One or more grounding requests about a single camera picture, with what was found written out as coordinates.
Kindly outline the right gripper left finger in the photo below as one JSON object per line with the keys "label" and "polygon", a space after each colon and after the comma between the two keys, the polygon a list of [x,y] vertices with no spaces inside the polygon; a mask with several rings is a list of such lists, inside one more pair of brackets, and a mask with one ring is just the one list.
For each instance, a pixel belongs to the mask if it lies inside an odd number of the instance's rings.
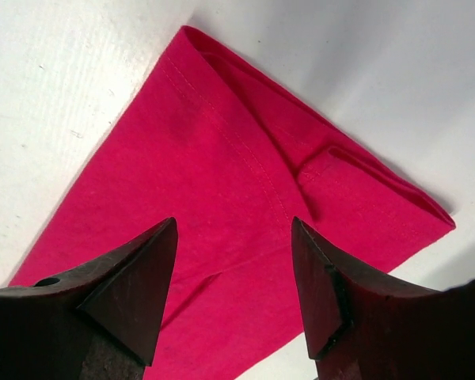
{"label": "right gripper left finger", "polygon": [[140,379],[154,359],[177,253],[167,218],[31,287],[0,288],[0,379]]}

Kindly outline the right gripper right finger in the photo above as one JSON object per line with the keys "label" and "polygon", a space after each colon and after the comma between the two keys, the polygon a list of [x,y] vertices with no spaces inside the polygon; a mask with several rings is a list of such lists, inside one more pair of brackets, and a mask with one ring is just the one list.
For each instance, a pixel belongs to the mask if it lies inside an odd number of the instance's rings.
{"label": "right gripper right finger", "polygon": [[436,291],[291,227],[309,357],[320,379],[475,379],[475,279]]}

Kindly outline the red t shirt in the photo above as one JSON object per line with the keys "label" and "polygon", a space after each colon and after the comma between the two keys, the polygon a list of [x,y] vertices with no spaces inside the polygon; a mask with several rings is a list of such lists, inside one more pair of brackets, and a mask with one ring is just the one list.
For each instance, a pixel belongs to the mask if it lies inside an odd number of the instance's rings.
{"label": "red t shirt", "polygon": [[234,379],[302,331],[293,218],[383,272],[455,227],[425,192],[190,26],[12,282],[63,272],[168,217],[179,243],[148,379]]}

